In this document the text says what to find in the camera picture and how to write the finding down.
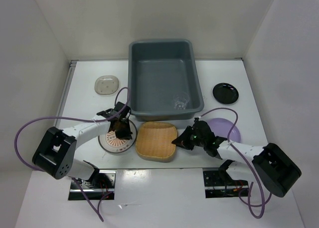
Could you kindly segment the woven bamboo square tray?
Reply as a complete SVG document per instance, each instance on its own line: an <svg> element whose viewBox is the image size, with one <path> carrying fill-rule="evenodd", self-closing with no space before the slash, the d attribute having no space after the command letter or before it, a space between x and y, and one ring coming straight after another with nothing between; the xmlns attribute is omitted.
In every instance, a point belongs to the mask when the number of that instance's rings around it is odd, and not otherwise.
<svg viewBox="0 0 319 228"><path fill-rule="evenodd" d="M174 159L177 138L174 125L165 122L146 122L138 130L136 153L144 160L167 163Z"/></svg>

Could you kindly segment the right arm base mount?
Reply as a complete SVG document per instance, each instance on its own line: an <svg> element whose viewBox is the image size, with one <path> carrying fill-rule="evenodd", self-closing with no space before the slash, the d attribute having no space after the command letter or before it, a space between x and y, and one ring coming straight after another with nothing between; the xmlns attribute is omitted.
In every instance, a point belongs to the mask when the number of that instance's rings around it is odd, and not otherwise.
<svg viewBox="0 0 319 228"><path fill-rule="evenodd" d="M248 196L248 182L242 180L223 181L218 170L203 169L205 197L232 198Z"/></svg>

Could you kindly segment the grey plastic bin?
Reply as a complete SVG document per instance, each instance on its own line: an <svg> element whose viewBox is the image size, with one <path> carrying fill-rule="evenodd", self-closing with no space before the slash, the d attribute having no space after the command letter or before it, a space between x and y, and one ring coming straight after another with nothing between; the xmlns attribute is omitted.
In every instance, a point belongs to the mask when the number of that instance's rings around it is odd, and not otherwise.
<svg viewBox="0 0 319 228"><path fill-rule="evenodd" d="M188 120L204 108L192 43L187 39L148 39L129 45L129 106L138 121ZM173 108L173 96L186 92L190 106Z"/></svg>

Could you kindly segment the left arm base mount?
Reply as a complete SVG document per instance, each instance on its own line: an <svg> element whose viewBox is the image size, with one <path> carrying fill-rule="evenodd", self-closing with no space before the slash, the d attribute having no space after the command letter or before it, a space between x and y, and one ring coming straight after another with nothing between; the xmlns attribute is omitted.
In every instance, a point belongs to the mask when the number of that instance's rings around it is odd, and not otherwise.
<svg viewBox="0 0 319 228"><path fill-rule="evenodd" d="M80 187L86 194L86 196L91 201L100 200L103 196L104 200L114 200L115 197L115 181L116 181L116 170L101 170L100 177L102 178L100 181L95 184L91 184L88 181L84 181L78 179ZM71 181L70 190L69 190L69 201L83 201L85 200L81 190L76 185L74 181Z"/></svg>

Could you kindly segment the clear square small dish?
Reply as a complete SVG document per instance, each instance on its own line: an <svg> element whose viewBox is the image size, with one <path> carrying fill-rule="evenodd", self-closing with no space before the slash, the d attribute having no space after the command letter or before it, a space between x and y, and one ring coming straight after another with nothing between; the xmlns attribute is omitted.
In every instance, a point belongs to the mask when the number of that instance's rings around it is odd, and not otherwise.
<svg viewBox="0 0 319 228"><path fill-rule="evenodd" d="M95 81L94 90L99 95L114 94L119 88L119 80L113 75L104 75Z"/></svg>

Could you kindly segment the purple round plate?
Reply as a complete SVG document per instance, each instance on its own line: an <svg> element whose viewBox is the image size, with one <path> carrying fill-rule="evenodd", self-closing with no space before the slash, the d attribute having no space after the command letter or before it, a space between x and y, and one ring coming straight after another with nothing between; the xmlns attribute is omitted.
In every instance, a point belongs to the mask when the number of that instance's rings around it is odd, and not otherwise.
<svg viewBox="0 0 319 228"><path fill-rule="evenodd" d="M213 118L207 121L211 131L215 136L220 136L227 138L230 129L233 126L233 123L224 118ZM236 126L232 129L230 133L230 140L234 142L241 143L241 134Z"/></svg>

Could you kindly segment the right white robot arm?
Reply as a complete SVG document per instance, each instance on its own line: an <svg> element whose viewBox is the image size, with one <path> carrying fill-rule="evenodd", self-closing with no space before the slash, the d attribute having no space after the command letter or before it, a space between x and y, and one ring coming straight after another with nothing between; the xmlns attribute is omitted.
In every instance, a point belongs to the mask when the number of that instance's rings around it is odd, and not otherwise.
<svg viewBox="0 0 319 228"><path fill-rule="evenodd" d="M302 172L276 144L250 146L216 136L205 121L195 118L192 126L172 143L185 150L202 147L211 157L223 160L219 167L220 182L262 183L274 196L282 198L299 179Z"/></svg>

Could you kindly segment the clear plastic cup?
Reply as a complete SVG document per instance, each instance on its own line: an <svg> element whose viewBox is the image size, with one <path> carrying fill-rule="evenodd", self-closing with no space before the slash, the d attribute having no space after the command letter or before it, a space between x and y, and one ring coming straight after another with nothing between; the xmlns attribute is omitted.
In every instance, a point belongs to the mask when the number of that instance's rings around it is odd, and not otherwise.
<svg viewBox="0 0 319 228"><path fill-rule="evenodd" d="M175 110L186 110L190 106L190 96L186 92L179 92L173 96L173 108Z"/></svg>

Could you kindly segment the black round plate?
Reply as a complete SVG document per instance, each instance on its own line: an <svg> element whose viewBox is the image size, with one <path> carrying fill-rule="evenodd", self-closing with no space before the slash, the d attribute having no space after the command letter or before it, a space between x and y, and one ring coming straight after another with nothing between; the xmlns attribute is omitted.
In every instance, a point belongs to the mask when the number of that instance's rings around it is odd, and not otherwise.
<svg viewBox="0 0 319 228"><path fill-rule="evenodd" d="M239 99L238 90L229 83L216 84L212 89L213 97L221 104L230 105Z"/></svg>

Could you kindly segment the round patterned plate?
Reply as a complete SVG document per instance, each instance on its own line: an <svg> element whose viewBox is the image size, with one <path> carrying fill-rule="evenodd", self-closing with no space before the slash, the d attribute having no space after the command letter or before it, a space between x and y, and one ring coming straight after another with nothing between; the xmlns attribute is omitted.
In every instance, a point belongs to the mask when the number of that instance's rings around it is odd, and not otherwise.
<svg viewBox="0 0 319 228"><path fill-rule="evenodd" d="M137 128L135 124L131 120L129 121L129 124L132 132L132 139L120 140L116 137L114 131L110 131L107 134L98 137L101 148L111 154L119 154L129 150L134 145L137 138Z"/></svg>

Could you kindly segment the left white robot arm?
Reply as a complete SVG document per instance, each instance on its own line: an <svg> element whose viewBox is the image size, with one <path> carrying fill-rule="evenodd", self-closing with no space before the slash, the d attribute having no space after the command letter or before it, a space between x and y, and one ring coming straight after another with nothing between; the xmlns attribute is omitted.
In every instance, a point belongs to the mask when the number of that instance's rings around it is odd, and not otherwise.
<svg viewBox="0 0 319 228"><path fill-rule="evenodd" d="M100 169L87 161L75 159L75 151L109 132L114 132L119 140L131 140L130 113L129 106L117 102L114 108L98 112L90 122L65 129L51 127L45 132L32 162L57 180L68 176L82 180L89 188L96 187L104 179Z"/></svg>

